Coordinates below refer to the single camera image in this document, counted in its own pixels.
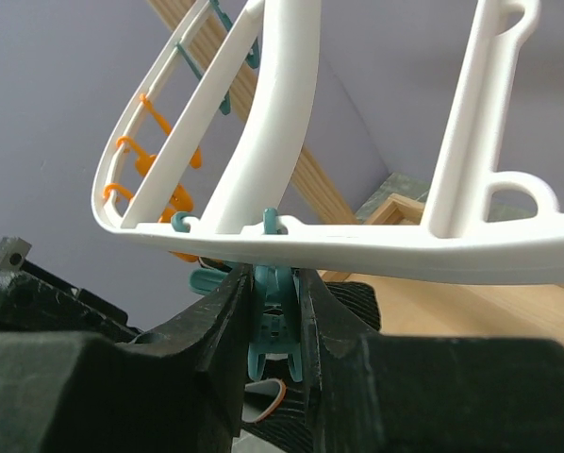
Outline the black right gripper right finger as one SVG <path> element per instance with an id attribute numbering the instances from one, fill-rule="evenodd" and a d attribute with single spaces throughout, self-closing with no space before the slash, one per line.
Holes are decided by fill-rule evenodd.
<path id="1" fill-rule="evenodd" d="M 322 282 L 299 274 L 300 291 Z M 363 333 L 331 382 L 324 452 L 564 452 L 564 346 Z"/>

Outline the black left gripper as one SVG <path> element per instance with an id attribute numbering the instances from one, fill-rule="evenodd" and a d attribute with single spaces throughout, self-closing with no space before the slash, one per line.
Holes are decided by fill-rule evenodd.
<path id="1" fill-rule="evenodd" d="M 124 310 L 29 261 L 30 250 L 19 237 L 0 241 L 0 331 L 88 331 L 115 343 L 141 334 Z"/>

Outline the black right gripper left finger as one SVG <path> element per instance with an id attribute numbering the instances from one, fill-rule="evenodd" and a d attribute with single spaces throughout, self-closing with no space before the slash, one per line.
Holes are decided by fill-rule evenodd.
<path id="1" fill-rule="evenodd" d="M 0 332 L 0 452 L 227 452 L 241 430 L 253 271 L 129 344 Z"/>

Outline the black striped underwear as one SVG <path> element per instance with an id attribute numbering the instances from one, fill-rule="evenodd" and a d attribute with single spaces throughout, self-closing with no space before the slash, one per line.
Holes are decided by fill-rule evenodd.
<path id="1" fill-rule="evenodd" d="M 264 376 L 284 386 L 284 396 L 270 411 L 241 428 L 284 452 L 324 452 L 325 422 L 340 403 L 331 382 L 345 356 L 363 333 L 381 327 L 372 286 L 361 282 L 319 282 L 300 291 L 303 380 L 295 382 L 281 361 L 269 361 Z"/>

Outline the white oval clip hanger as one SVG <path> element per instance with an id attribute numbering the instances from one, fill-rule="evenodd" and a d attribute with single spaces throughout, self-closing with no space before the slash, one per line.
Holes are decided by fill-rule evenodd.
<path id="1" fill-rule="evenodd" d="M 97 164 L 103 230 L 168 252 L 564 283 L 564 51 L 544 1 L 156 1 Z"/>

